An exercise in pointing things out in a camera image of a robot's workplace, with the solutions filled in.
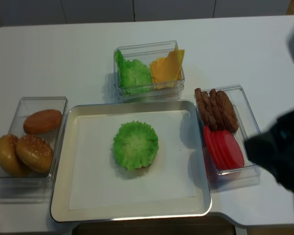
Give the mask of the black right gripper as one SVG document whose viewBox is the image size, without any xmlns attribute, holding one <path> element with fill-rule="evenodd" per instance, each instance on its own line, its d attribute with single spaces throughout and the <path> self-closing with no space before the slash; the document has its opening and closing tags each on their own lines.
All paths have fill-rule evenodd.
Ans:
<svg viewBox="0 0 294 235">
<path fill-rule="evenodd" d="M 294 110 L 279 117 L 268 131 L 244 141 L 244 146 L 251 162 L 294 193 Z"/>
</svg>

